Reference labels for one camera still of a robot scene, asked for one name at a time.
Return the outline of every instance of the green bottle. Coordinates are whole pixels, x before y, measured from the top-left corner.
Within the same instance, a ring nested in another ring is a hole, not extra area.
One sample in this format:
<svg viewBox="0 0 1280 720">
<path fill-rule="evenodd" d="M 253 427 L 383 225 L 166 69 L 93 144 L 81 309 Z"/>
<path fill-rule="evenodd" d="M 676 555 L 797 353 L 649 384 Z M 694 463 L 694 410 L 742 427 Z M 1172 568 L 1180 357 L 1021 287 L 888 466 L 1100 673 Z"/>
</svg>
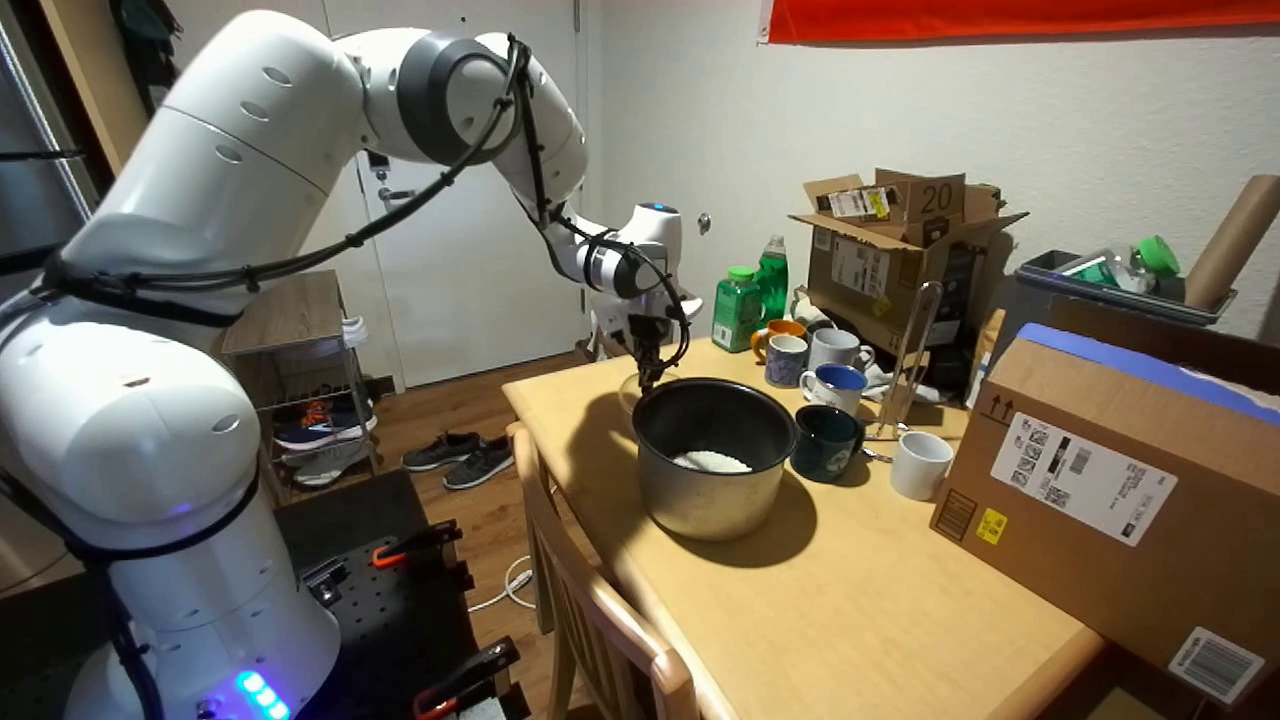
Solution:
<svg viewBox="0 0 1280 720">
<path fill-rule="evenodd" d="M 787 287 L 793 287 L 786 234 L 774 234 L 764 242 L 758 285 L 760 285 L 760 323 L 779 321 L 787 312 Z"/>
</svg>

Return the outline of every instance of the cooking pot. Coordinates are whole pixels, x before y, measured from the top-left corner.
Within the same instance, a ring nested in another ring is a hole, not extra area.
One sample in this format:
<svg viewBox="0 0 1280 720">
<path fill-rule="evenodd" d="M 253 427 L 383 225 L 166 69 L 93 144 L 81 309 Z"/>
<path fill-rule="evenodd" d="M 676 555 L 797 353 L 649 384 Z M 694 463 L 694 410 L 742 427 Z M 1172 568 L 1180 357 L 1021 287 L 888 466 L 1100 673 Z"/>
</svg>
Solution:
<svg viewBox="0 0 1280 720">
<path fill-rule="evenodd" d="M 733 541 L 753 531 L 797 446 L 797 419 L 753 384 L 686 376 L 634 408 L 641 496 L 672 536 Z"/>
</svg>

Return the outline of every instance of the door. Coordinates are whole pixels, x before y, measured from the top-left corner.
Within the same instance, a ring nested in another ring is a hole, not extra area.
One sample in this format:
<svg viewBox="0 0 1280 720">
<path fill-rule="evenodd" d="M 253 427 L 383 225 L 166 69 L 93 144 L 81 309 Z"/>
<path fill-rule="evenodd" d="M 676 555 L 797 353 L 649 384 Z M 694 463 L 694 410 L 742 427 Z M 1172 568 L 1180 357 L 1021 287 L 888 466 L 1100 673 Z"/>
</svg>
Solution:
<svg viewBox="0 0 1280 720">
<path fill-rule="evenodd" d="M 335 34 L 366 26 L 430 25 L 442 30 L 515 30 L 579 109 L 578 89 L 578 0 L 417 0 L 342 2 L 328 0 Z M 442 162 L 393 158 L 377 178 L 368 154 L 352 158 L 342 197 L 383 217 L 395 190 L 423 186 Z M 399 389 L 506 368 L 569 353 L 583 334 L 579 291 L 549 264 L 546 240 L 515 207 L 495 167 L 467 167 L 430 207 L 383 230 L 366 267 L 383 300 L 368 295 L 368 363 L 383 353 Z"/>
</svg>

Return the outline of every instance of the blue light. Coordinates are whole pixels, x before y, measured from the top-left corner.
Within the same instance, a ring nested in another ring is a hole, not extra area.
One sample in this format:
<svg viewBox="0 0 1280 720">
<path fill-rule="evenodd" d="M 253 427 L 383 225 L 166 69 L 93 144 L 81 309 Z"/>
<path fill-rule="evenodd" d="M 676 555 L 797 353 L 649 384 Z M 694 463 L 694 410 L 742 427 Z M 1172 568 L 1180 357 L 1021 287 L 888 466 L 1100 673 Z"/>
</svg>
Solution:
<svg viewBox="0 0 1280 720">
<path fill-rule="evenodd" d="M 279 693 L 262 673 L 240 673 L 237 687 L 258 709 L 258 714 L 269 714 L 269 720 L 291 714 L 287 703 L 279 699 Z"/>
<path fill-rule="evenodd" d="M 243 693 L 269 687 L 269 678 L 265 678 L 262 673 L 240 673 L 237 683 L 240 683 Z"/>
</svg>

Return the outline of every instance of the red banner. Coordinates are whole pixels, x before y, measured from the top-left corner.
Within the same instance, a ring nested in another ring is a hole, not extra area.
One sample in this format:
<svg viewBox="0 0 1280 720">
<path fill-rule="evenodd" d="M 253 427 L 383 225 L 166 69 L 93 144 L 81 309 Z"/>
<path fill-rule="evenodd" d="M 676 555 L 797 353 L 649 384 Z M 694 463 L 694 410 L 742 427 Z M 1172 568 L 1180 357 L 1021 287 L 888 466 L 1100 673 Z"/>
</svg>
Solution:
<svg viewBox="0 0 1280 720">
<path fill-rule="evenodd" d="M 1278 30 L 1280 0 L 774 0 L 774 43 Z"/>
</svg>

